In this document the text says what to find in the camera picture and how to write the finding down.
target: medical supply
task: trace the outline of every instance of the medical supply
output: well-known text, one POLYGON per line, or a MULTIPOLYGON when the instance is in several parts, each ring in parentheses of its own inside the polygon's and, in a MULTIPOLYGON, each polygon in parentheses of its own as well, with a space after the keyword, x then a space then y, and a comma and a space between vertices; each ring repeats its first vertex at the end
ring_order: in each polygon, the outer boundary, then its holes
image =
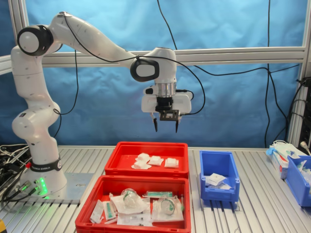
POLYGON ((287 157, 280 155, 273 146, 270 146, 270 148, 266 151, 266 154, 269 156, 274 168, 279 173, 280 178, 286 179, 288 170, 287 157))
POLYGON ((118 214, 118 211, 117 211, 117 208, 115 206, 115 204, 113 203, 113 201, 111 201, 111 198, 113 197, 113 194, 112 193, 109 193, 109 199, 110 199, 110 204, 111 204, 111 210, 113 212, 116 213, 116 215, 118 214))
POLYGON ((181 199, 181 211, 184 212, 185 206, 184 206, 184 195, 183 194, 181 195, 180 199, 181 199))
POLYGON ((174 158, 167 158, 165 160, 165 166, 164 167, 174 167, 177 168, 179 164, 178 159, 174 159, 174 158))
POLYGON ((123 196, 124 204, 127 207, 131 207, 131 208, 136 206, 136 203, 137 203, 138 198, 139 198, 137 193, 131 188, 127 188, 127 189, 123 190, 121 193, 121 196, 123 196))
POLYGON ((151 156, 150 161, 148 162, 148 164, 156 165, 156 166, 161 166, 163 161, 164 161, 164 159, 161 159, 160 156, 151 156))
POLYGON ((102 217, 103 211, 104 211, 104 203, 102 203, 100 200, 97 200, 97 203, 89 220, 92 223, 101 223, 102 219, 104 218, 102 217))
POLYGON ((229 190, 232 187, 224 182, 218 184, 217 186, 210 185, 208 188, 218 188, 218 189, 224 189, 224 190, 229 190))
POLYGON ((153 222, 183 221, 181 203, 177 196, 154 200, 151 219, 153 222))
POLYGON ((218 186, 220 183, 222 183, 226 177, 213 173, 210 176, 205 176, 205 183, 208 185, 218 186))
POLYGON ((114 218, 114 219, 112 219, 112 220, 109 220, 109 221, 105 222, 105 224, 111 224, 111 223, 115 223, 115 222, 117 222, 117 221, 118 221, 118 219, 117 219, 117 218, 114 218))
POLYGON ((305 165, 306 161, 307 161, 307 160, 304 160, 304 161, 302 161, 300 164, 297 165, 297 168, 298 168, 298 170, 299 170, 300 172, 302 171, 302 168, 303 168, 303 166, 305 165))
POLYGON ((150 157, 146 153, 141 153, 135 160, 136 161, 144 161, 146 163, 150 160, 150 157))
POLYGON ((144 170, 146 170, 146 169, 151 168, 151 165, 146 164, 146 162, 143 160, 138 160, 134 163, 134 165, 132 165, 132 168, 133 169, 144 169, 144 170))
POLYGON ((125 189, 120 196, 114 196, 111 200, 117 208, 118 215, 140 213, 148 208, 133 189, 125 189))
POLYGON ((154 191, 147 191, 144 195, 144 198, 161 198, 161 197, 173 197, 173 192, 154 192, 154 191))
POLYGON ((104 204, 104 212, 106 221, 111 220, 116 217, 116 213, 111 210, 111 202, 103 201, 104 204))
POLYGON ((294 147, 292 144, 281 140, 274 141, 273 147, 278 151, 280 155, 285 158, 287 158, 287 156, 290 156, 293 159, 299 159, 300 155, 306 155, 305 153, 294 147))
POLYGON ((119 214, 117 224, 152 227, 150 198, 144 198, 142 201, 147 205, 147 209, 137 214, 119 214))

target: metal plate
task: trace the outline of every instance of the metal plate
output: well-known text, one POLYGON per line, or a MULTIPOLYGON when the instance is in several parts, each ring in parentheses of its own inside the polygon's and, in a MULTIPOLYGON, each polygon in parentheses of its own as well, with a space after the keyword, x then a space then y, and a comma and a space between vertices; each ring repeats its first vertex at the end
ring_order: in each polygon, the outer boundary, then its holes
MULTIPOLYGON (((74 221, 97 178, 104 175, 114 147, 60 146, 66 172, 94 173, 81 204, 36 199, 0 207, 11 233, 74 233, 74 221)), ((190 208, 193 233, 311 233, 311 208, 301 208, 264 149, 189 148, 190 208), (236 203, 200 199, 199 150, 232 151, 241 186, 236 203)))

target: white package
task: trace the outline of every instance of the white package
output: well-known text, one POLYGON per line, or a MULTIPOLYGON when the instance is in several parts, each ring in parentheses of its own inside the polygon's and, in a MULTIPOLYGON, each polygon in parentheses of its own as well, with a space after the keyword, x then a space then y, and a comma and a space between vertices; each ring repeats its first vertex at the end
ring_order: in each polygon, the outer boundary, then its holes
POLYGON ((205 176, 205 183, 208 183, 208 184, 213 185, 213 186, 218 186, 225 179, 226 179, 226 177, 219 175, 219 174, 216 174, 216 173, 213 173, 210 176, 205 176))
POLYGON ((104 204, 104 212, 106 221, 111 220, 116 217, 116 213, 113 211, 112 205, 110 201, 103 201, 104 204))
POLYGON ((146 164, 146 162, 143 161, 143 160, 138 160, 138 161, 136 161, 136 162, 132 165, 132 168, 133 168, 133 169, 144 169, 144 170, 146 170, 146 169, 151 168, 151 165, 146 164))
POLYGON ((229 190, 231 189, 232 187, 226 183, 220 183, 219 185, 217 186, 213 186, 213 185, 210 185, 209 188, 218 188, 218 189, 224 189, 224 190, 229 190))
POLYGON ((163 161, 164 161, 164 159, 161 159, 160 156, 151 156, 150 161, 148 162, 148 164, 161 166, 163 161))
POLYGON ((177 196, 174 198, 160 198, 159 200, 154 200, 151 220, 153 222, 183 221, 184 217, 181 210, 181 203, 177 196), (170 200, 174 203, 174 210, 172 214, 166 214, 165 211, 161 208, 161 203, 166 200, 170 200))
POLYGON ((128 226, 145 226, 152 227, 151 221, 151 211, 150 211, 150 198, 142 199, 144 203, 148 206, 146 210, 137 214, 119 214, 118 215, 118 225, 128 225, 128 226))
POLYGON ((135 207, 126 206, 123 198, 124 198, 124 196, 122 196, 122 195, 121 196, 115 196, 115 197, 111 198, 111 200, 113 201, 113 203, 115 204, 115 206, 117 208, 118 215, 120 215, 120 214, 136 214, 136 213, 143 212, 145 209, 148 208, 146 203, 144 203, 139 196, 137 198, 135 207))
POLYGON ((104 211, 104 204, 100 200, 97 200, 97 203, 89 220, 92 223, 101 223, 102 219, 104 218, 102 217, 103 211, 104 211))
POLYGON ((278 151, 279 154, 287 158, 287 156, 292 157, 293 159, 299 159, 300 155, 306 155, 305 153, 298 150, 290 143, 286 143, 281 140, 273 142, 274 148, 278 151))
POLYGON ((179 160, 173 159, 173 158, 167 158, 165 160, 165 166, 164 167, 178 167, 179 165, 179 160))
POLYGON ((135 159, 136 161, 144 161, 145 163, 150 160, 150 157, 146 153, 141 153, 138 155, 138 157, 135 159))

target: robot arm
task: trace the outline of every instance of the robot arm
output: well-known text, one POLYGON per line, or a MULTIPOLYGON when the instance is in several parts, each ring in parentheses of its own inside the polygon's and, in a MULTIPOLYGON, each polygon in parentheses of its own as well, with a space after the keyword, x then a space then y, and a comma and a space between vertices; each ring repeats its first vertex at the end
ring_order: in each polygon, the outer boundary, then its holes
POLYGON ((105 61, 118 62, 130 69, 136 81, 154 80, 155 85, 143 91, 141 108, 151 114, 156 131, 154 113, 159 113, 160 120, 176 121, 177 130, 181 116, 191 111, 191 94, 176 93, 176 63, 168 60, 176 60, 176 55, 171 49, 156 48, 137 57, 92 25, 66 12, 56 15, 49 26, 22 29, 17 43, 11 52, 12 73, 17 93, 25 98, 28 109, 14 119, 12 127, 18 137, 26 140, 32 154, 31 171, 21 177, 21 182, 38 183, 42 177, 45 179, 47 189, 40 187, 35 195, 58 191, 67 182, 61 170, 57 142, 48 132, 48 127, 58 118, 54 109, 60 112, 60 108, 47 91, 41 63, 44 55, 57 51, 62 44, 105 61))

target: blue curtain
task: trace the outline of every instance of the blue curtain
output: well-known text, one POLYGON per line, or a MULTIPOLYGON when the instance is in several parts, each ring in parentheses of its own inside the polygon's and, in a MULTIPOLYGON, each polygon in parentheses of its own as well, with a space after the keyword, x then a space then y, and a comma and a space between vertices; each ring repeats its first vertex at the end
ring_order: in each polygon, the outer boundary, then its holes
MULTIPOLYGON (((160 3, 178 49, 267 46, 267 0, 160 0, 160 3)), ((272 1, 270 46, 302 45, 306 5, 306 0, 272 1)), ((156 0, 32 0, 27 1, 27 10, 30 24, 49 24, 58 12, 68 11, 98 27, 127 50, 173 48, 156 0)), ((62 51, 72 49, 64 46, 62 51)), ((271 64, 270 69, 275 71, 294 65, 271 64)), ((258 67, 266 65, 202 66, 216 74, 258 67)), ((150 116, 141 112, 142 90, 153 82, 138 83, 123 67, 79 68, 77 104, 69 115, 62 118, 56 137, 58 144, 115 145, 119 141, 170 141, 185 142, 189 146, 264 147, 268 122, 264 105, 267 72, 256 70, 214 77, 195 67, 190 68, 203 83, 206 105, 199 114, 184 116, 178 133, 175 133, 174 123, 162 121, 158 123, 156 133, 150 116)), ((298 69, 294 67, 273 73, 277 100, 285 113, 294 96, 298 69)), ((75 68, 45 68, 44 73, 52 99, 60 105, 62 112, 67 112, 73 105, 76 92, 75 68)), ((276 107, 271 82, 269 84, 271 123, 267 141, 271 143, 285 126, 285 119, 276 107)), ((192 111, 200 109, 203 103, 201 87, 183 67, 177 69, 177 88, 192 90, 195 93, 192 111)), ((12 75, 1 76, 0 142, 22 142, 12 132, 11 123, 26 108, 25 101, 16 94, 12 75)), ((50 127, 51 135, 55 134, 58 125, 59 120, 50 127)))

